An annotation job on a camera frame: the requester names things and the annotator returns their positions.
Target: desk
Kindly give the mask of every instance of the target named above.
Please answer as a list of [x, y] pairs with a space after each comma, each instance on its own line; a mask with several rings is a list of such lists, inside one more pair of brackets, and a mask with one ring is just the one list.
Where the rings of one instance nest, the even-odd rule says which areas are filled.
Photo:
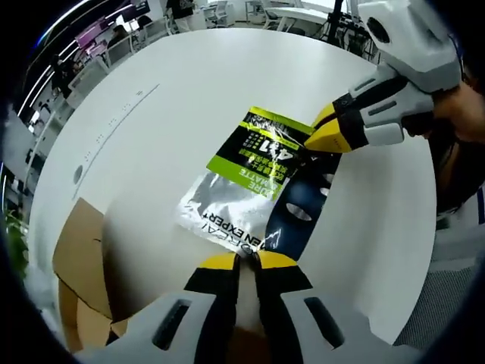
[[51, 125], [54, 124], [54, 123], [56, 123], [56, 122], [59, 123], [59, 117], [58, 117], [57, 113], [58, 113], [58, 110], [57, 109], [55, 109], [51, 113], [51, 116], [49, 117], [49, 119], [45, 123], [44, 128], [40, 132], [40, 135], [37, 138], [36, 143], [34, 144], [34, 147], [32, 149], [32, 153], [30, 155], [29, 163], [27, 164], [27, 168], [25, 169], [25, 178], [23, 179], [24, 186], [25, 186], [24, 189], [26, 189], [29, 186], [29, 183], [28, 183], [29, 182], [29, 179], [31, 178], [31, 176], [33, 176], [33, 172], [30, 169], [32, 168], [32, 163], [33, 163], [34, 157], [37, 154], [43, 154], [43, 157], [46, 157], [47, 155], [49, 155], [50, 148], [48, 148], [48, 151], [42, 150], [42, 142], [43, 142], [43, 140], [45, 138], [45, 135], [48, 133], [48, 130], [51, 127]]
[[313, 10], [313, 9], [304, 9], [304, 8], [266, 8], [266, 11], [269, 11], [272, 14], [275, 14], [278, 17], [281, 17], [281, 21], [278, 24], [278, 28], [276, 29], [277, 32], [283, 30], [288, 21], [288, 18], [292, 19], [300, 19], [311, 21], [312, 23], [316, 24], [325, 24], [328, 19], [328, 14]]
[[[160, 39], [110, 73], [56, 140], [33, 199], [31, 256], [54, 279], [55, 242], [83, 197], [105, 213], [104, 239], [122, 258], [130, 279], [125, 294], [135, 308], [181, 290], [205, 257], [224, 249], [176, 226], [175, 207], [249, 107], [310, 124], [323, 105], [374, 69], [324, 42], [267, 30], [217, 29]], [[119, 124], [75, 185], [86, 152], [141, 89], [153, 91]], [[315, 287], [358, 307], [387, 342], [399, 335], [424, 283], [435, 196], [422, 138], [344, 155], [300, 259]], [[243, 275], [241, 290], [251, 283]], [[254, 291], [247, 291], [252, 294], [240, 294], [242, 326], [258, 316]]]
[[[323, 11], [324, 13], [331, 13], [333, 11], [333, 6], [335, 5], [335, 0], [302, 0], [303, 8], [314, 9], [318, 11]], [[342, 3], [341, 12], [347, 12], [347, 1], [344, 0]]]
[[[201, 7], [201, 10], [204, 11], [204, 17], [207, 19], [207, 15], [212, 15], [212, 13], [215, 11], [217, 7], [218, 1], [211, 2], [209, 5], [206, 5], [204, 7]], [[227, 3], [226, 4], [226, 26], [231, 27], [236, 23], [236, 13], [234, 11], [234, 4]]]

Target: person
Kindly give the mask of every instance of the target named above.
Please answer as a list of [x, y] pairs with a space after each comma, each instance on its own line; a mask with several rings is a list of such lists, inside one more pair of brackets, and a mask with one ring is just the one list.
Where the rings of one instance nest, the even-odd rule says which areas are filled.
[[140, 30], [142, 30], [144, 27], [152, 22], [152, 19], [150, 19], [147, 15], [142, 15], [136, 21], [138, 22]]
[[[41, 10], [55, 2], [29, 2], [29, 11], [33, 14], [45, 14]], [[480, 34], [481, 17], [479, 11], [470, 11], [468, 5], [472, 2], [462, 2], [456, 6], [454, 2], [438, 2], [435, 7], [446, 20], [450, 29], [459, 38], [462, 48], [468, 57], [468, 66], [476, 77], [477, 85], [461, 83], [457, 89], [436, 97], [434, 114], [442, 125], [449, 127], [452, 136], [458, 143], [474, 145], [485, 144], [485, 54], [477, 40]], [[20, 13], [25, 4], [11, 2], [9, 10], [12, 14]], [[40, 16], [29, 23], [28, 31], [17, 32], [6, 37], [6, 49], [15, 49], [9, 54], [8, 67], [2, 68], [0, 77], [0, 119], [5, 120], [8, 105], [15, 97], [18, 80], [25, 71], [25, 62], [32, 51], [38, 35], [45, 30], [47, 20], [39, 22]], [[0, 127], [0, 140], [3, 128]], [[3, 340], [2, 357], [4, 362], [28, 362], [35, 353], [36, 361], [58, 363], [78, 363], [62, 345], [54, 338], [36, 307], [29, 300], [20, 279], [11, 268], [8, 259], [5, 236], [5, 220], [0, 218], [0, 288], [7, 292], [2, 300], [0, 310], [0, 331]], [[475, 281], [463, 301], [462, 307], [446, 330], [424, 353], [419, 360], [421, 364], [429, 363], [467, 363], [485, 362], [483, 351], [483, 327], [485, 327], [485, 264], [482, 263]]]
[[54, 70], [54, 76], [52, 76], [52, 89], [59, 89], [67, 99], [72, 92], [69, 88], [69, 83], [76, 76], [76, 69], [74, 62], [66, 60], [61, 62], [58, 55], [54, 55], [51, 60], [51, 67]]
[[167, 9], [172, 9], [175, 24], [180, 33], [186, 33], [192, 30], [190, 21], [194, 14], [193, 0], [168, 0]]
[[435, 97], [434, 117], [442, 122], [427, 133], [426, 138], [435, 170], [439, 215], [459, 209], [485, 181], [485, 168], [481, 163], [485, 158], [485, 134], [478, 122], [483, 114], [482, 98], [469, 80], [446, 96]]
[[111, 48], [128, 36], [128, 32], [124, 29], [122, 25], [117, 25], [116, 27], [114, 27], [113, 34], [113, 37], [108, 42], [108, 48]]

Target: brown cardboard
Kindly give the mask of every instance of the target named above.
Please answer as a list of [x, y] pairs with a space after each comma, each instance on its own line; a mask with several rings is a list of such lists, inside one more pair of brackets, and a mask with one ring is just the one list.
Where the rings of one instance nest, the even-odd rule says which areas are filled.
[[[102, 263], [103, 214], [79, 199], [64, 224], [52, 264], [59, 277], [59, 307], [71, 352], [103, 347], [111, 330], [111, 310]], [[120, 336], [126, 324], [117, 325]]]

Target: green label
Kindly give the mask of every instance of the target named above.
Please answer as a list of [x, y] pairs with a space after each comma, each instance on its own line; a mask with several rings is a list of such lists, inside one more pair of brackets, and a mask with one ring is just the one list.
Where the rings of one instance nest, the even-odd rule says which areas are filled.
[[264, 110], [262, 108], [257, 108], [253, 106], [249, 109], [249, 113], [262, 116], [263, 118], [276, 121], [278, 124], [286, 125], [287, 127], [290, 127], [294, 130], [301, 131], [302, 133], [305, 133], [308, 137], [314, 132], [313, 127], [309, 127], [308, 125], [304, 125], [285, 116], [274, 114], [273, 112]]
[[299, 145], [293, 142], [290, 142], [289, 140], [286, 140], [282, 138], [281, 136], [276, 135], [275, 133], [270, 133], [269, 131], [266, 131], [265, 129], [261, 129], [260, 127], [255, 127], [254, 125], [248, 124], [245, 121], [241, 121], [239, 123], [241, 127], [245, 127], [247, 130], [255, 131], [256, 133], [260, 133], [261, 135], [264, 135], [265, 137], [268, 137], [269, 139], [281, 143], [285, 146], [288, 146], [291, 149], [298, 150]]
[[240, 186], [275, 200], [281, 190], [281, 184], [273, 178], [267, 178], [248, 168], [232, 163], [225, 158], [215, 155], [208, 163], [207, 168], [220, 176], [239, 184]]

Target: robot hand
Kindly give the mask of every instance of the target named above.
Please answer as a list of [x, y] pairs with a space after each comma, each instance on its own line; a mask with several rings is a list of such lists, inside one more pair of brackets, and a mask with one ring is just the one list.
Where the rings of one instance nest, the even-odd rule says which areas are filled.
[[[361, 313], [315, 291], [291, 258], [266, 251], [246, 258], [255, 271], [273, 363], [407, 364], [417, 359], [417, 350], [388, 345], [371, 333]], [[129, 320], [123, 337], [77, 358], [86, 363], [226, 362], [236, 322], [239, 262], [235, 253], [207, 259], [184, 291], [160, 297]]]
[[433, 95], [456, 88], [461, 65], [437, 13], [424, 0], [382, 0], [358, 6], [383, 63], [326, 106], [305, 146], [351, 152], [367, 144], [401, 143], [403, 129], [433, 129]]

